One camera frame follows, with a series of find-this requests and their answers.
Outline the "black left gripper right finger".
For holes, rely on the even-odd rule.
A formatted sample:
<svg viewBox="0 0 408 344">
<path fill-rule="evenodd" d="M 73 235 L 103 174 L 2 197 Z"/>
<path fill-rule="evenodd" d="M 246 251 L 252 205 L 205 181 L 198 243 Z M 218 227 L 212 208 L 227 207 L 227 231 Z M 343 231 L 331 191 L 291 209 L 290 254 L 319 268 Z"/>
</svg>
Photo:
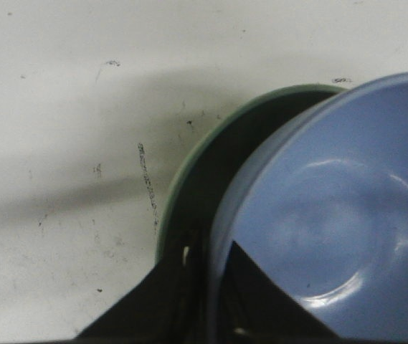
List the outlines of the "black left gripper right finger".
<svg viewBox="0 0 408 344">
<path fill-rule="evenodd" d="M 222 340 L 335 340 L 233 242 L 221 286 Z"/>
</svg>

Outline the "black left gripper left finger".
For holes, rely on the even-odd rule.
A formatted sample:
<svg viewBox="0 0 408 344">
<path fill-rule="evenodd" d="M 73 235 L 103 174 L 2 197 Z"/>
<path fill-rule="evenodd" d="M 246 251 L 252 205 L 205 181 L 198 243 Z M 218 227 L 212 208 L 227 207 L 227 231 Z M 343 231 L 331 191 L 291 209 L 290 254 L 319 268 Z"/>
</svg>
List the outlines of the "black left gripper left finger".
<svg viewBox="0 0 408 344">
<path fill-rule="evenodd" d="M 77 340 L 201 340 L 210 223 L 196 220 L 127 295 Z"/>
</svg>

